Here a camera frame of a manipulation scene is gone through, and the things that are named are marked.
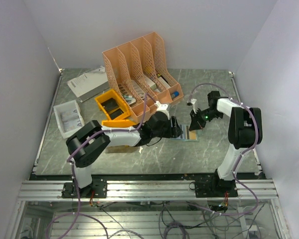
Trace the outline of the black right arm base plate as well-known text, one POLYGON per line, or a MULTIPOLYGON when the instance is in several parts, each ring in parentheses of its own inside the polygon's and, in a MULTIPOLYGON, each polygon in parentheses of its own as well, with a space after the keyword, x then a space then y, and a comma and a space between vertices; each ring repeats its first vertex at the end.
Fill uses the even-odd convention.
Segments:
POLYGON ((224 181, 218 183, 194 181, 189 184, 189 189, 194 191, 196 198, 224 198, 225 196, 238 196, 234 181, 224 181))

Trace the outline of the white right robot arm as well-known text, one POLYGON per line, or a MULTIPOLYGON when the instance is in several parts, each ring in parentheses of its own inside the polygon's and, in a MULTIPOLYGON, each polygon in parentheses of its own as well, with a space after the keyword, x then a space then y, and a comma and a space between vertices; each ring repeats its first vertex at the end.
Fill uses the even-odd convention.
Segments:
POLYGON ((211 178, 205 182, 194 182, 194 190, 198 198, 236 197, 237 170, 243 157, 260 144, 263 138, 261 110, 246 107, 233 98, 222 97, 219 91, 210 92, 207 100, 208 108, 205 110, 196 106, 196 99, 188 100, 187 105, 192 106, 189 130, 204 129, 208 121, 228 116, 230 145, 223 162, 211 178))

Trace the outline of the gold credit card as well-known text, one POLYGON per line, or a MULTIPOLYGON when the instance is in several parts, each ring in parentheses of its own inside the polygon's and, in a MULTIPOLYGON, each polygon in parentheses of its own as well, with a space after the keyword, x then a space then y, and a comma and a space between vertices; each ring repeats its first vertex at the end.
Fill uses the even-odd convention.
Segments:
POLYGON ((197 132, 196 131, 189 131, 188 132, 188 140, 191 141, 198 141, 198 136, 197 136, 197 132))

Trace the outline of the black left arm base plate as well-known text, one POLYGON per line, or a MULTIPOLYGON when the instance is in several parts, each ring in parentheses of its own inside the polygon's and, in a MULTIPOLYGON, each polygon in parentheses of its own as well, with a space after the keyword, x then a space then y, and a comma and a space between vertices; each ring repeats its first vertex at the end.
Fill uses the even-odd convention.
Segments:
MULTIPOLYGON (((80 198, 106 198, 107 186, 108 184, 106 181, 93 180, 90 185, 82 189, 79 188, 80 198)), ((61 198, 78 198, 78 192, 74 182, 65 183, 63 185, 61 198)))

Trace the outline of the yellow bin with cards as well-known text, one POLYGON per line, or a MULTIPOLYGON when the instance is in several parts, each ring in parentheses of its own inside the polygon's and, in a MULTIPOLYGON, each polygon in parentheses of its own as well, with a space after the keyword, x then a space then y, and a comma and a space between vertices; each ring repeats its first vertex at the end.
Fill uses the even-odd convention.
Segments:
POLYGON ((110 146, 135 146, 140 141, 138 131, 133 131, 137 124, 129 119, 121 120, 103 120, 102 130, 108 130, 105 133, 110 138, 110 146))

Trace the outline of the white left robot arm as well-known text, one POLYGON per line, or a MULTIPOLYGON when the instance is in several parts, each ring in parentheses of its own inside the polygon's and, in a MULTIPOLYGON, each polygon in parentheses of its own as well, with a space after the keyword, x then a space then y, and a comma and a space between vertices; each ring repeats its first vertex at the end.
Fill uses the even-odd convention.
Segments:
POLYGON ((130 127, 107 127, 92 120, 66 140, 67 162, 72 167, 73 184, 65 184, 63 198, 86 198, 106 192, 92 178, 91 165, 108 147, 148 145, 153 138, 178 138, 182 135, 175 116, 157 112, 147 121, 130 127))

